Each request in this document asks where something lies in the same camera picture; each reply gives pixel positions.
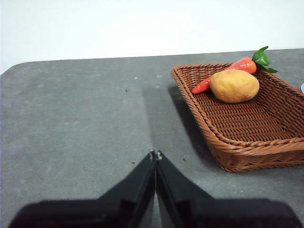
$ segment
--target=toy carrot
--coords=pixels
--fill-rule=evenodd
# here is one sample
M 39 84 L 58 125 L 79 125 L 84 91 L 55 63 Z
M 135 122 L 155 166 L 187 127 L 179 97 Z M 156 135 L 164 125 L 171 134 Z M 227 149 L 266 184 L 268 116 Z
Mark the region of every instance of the toy carrot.
M 258 51 L 256 51 L 254 53 L 254 55 L 252 56 L 252 59 L 249 57 L 244 57 L 244 58 L 240 59 L 238 62 L 235 62 L 234 64 L 232 64 L 231 66 L 229 66 L 228 68 L 226 68 L 224 70 L 229 70 L 229 69 L 245 70 L 248 73 L 253 74 L 254 72 L 256 72 L 256 70 L 257 70 L 256 67 L 258 66 L 270 73 L 276 73 L 277 70 L 266 67 L 270 63 L 268 56 L 264 53 L 264 51 L 267 48 L 268 48 L 268 46 L 262 47 L 261 49 L 259 49 Z M 209 89 L 210 79 L 211 79 L 211 77 L 207 77 L 203 81 L 199 82 L 191 90 L 191 92 L 193 94 L 198 94 L 198 93 L 204 92 L 207 89 Z

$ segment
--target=table surface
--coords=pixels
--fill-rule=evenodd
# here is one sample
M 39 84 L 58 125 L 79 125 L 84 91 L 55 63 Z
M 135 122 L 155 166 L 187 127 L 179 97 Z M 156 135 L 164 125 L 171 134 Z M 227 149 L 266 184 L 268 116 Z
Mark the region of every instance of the table surface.
M 304 49 L 267 54 L 276 75 L 300 89 Z M 150 149 L 161 150 L 215 198 L 280 200 L 303 222 L 304 166 L 221 170 L 170 74 L 179 64 L 252 55 L 60 60 L 10 68 L 1 75 L 1 227 L 28 203 L 98 198 Z M 160 224 L 155 203 L 152 227 Z

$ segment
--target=basket rim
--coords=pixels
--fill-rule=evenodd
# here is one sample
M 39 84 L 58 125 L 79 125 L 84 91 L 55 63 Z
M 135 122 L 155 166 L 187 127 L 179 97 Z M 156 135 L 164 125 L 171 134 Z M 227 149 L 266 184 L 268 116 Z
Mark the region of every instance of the basket rim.
M 195 108 L 200 116 L 203 118 L 203 121 L 205 122 L 206 126 L 208 127 L 208 130 L 211 131 L 214 136 L 221 142 L 217 142 L 225 148 L 225 152 L 229 153 L 237 153 L 238 155 L 263 155 L 263 154 L 271 154 L 271 153 L 279 153 L 279 152 L 285 152 L 285 151 L 293 151 L 293 150 L 304 150 L 304 137 L 294 137 L 290 139 L 283 139 L 283 140 L 273 140 L 273 141 L 235 141 L 229 138 L 224 137 L 222 133 L 220 133 L 217 128 L 212 125 L 211 121 L 208 119 L 208 117 L 205 115 L 205 112 L 202 110 L 201 106 L 191 93 L 190 89 L 186 86 L 185 81 L 181 77 L 179 71 L 182 69 L 190 69 L 190 68 L 202 68 L 202 67 L 223 67 L 225 65 L 230 65 L 232 63 L 206 63 L 206 64 L 188 64 L 188 65 L 177 65 L 174 66 L 171 69 L 171 74 L 174 80 L 176 81 L 179 89 L 182 92 L 183 98 L 190 98 L 190 100 L 193 102 L 194 107 L 190 107 L 189 102 L 185 99 L 185 101 L 188 103 L 189 108 Z M 279 84 L 280 87 L 283 89 L 288 90 L 289 92 L 296 95 L 296 97 L 299 97 L 300 99 L 304 99 L 304 94 L 302 94 L 299 90 L 295 89 L 291 85 L 287 84 L 283 80 L 279 79 L 278 77 L 274 76 L 273 74 L 262 70 L 264 74 L 267 74 L 268 77 L 270 77 L 275 83 Z M 272 149 L 274 147 L 277 147 L 278 150 L 272 152 L 266 152 L 267 149 L 271 147 Z

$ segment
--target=wicker basket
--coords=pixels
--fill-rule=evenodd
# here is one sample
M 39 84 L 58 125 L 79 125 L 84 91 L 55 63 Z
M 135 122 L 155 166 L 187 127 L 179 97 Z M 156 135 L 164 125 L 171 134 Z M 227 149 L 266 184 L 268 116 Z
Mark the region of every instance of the wicker basket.
M 217 163 L 242 172 L 304 163 L 304 95 L 273 74 L 259 70 L 258 94 L 250 101 L 226 104 L 211 91 L 191 89 L 230 63 L 172 68 L 185 102 Z

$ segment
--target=woven pattern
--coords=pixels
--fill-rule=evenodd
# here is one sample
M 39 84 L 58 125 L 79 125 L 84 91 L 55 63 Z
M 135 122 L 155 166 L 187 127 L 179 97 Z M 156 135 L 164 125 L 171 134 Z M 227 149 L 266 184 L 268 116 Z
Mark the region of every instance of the woven pattern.
M 288 167 L 304 163 L 304 95 L 273 74 L 254 76 L 254 99 L 227 104 L 211 91 L 193 95 L 200 81 L 230 63 L 180 65 L 171 73 L 217 163 L 226 171 Z

